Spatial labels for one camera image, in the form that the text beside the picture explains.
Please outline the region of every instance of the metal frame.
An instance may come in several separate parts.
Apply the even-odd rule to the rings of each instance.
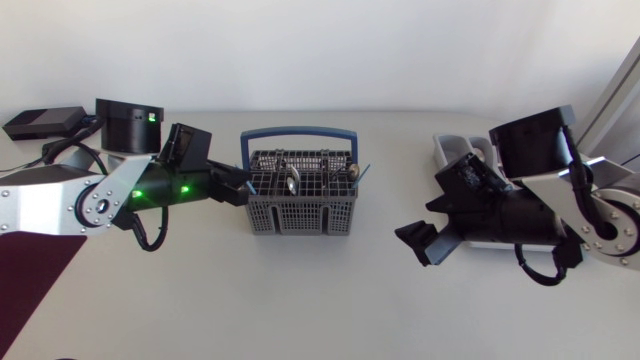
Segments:
[[[620,65],[613,79],[578,127],[577,145],[591,155],[631,102],[640,95],[640,38]]]

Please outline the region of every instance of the gray plastic container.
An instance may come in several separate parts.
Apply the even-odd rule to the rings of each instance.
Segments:
[[[249,157],[250,139],[279,135],[317,135],[348,139],[351,150],[256,150]],[[348,168],[357,164],[357,134],[353,131],[285,126],[245,131],[242,161],[251,172],[255,194],[246,205],[256,235],[348,235],[358,189]],[[295,193],[287,178],[299,173]]]

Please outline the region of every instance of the white table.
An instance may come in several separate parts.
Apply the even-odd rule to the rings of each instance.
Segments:
[[[167,114],[213,133],[210,158],[240,164],[240,132],[320,125],[358,132],[371,163],[348,237],[254,236],[243,208],[170,208],[167,240],[142,251],[130,232],[90,238],[20,333],[7,359],[635,359],[640,274],[587,257],[558,287],[531,281],[513,252],[461,246],[423,268],[393,230],[446,217],[435,133],[486,135],[459,114]],[[342,140],[256,140],[253,149],[346,148]],[[1,167],[43,141],[0,136]],[[99,146],[96,136],[89,141]],[[155,234],[159,211],[142,212]],[[528,254],[552,273],[546,254]]]

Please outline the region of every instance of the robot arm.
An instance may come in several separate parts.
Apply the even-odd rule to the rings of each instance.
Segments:
[[[97,235],[112,224],[130,228],[130,215],[142,209],[207,198],[246,204],[248,173],[207,160],[210,138],[174,124],[157,157],[107,151],[107,175],[90,171],[93,157],[78,150],[59,164],[0,178],[0,234]]]
[[[436,174],[444,195],[427,209],[445,213],[440,232],[416,222],[396,230],[422,265],[440,264],[463,241],[514,244],[520,266],[538,283],[557,285],[582,261],[582,249],[606,263],[640,270],[640,174],[604,158],[583,163],[567,130],[570,107],[491,131],[504,181],[469,153]],[[555,277],[533,271],[522,245],[552,245]]]

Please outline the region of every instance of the black box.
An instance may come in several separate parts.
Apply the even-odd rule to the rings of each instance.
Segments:
[[[71,137],[82,128],[87,113],[81,106],[23,111],[2,129],[11,140]]]

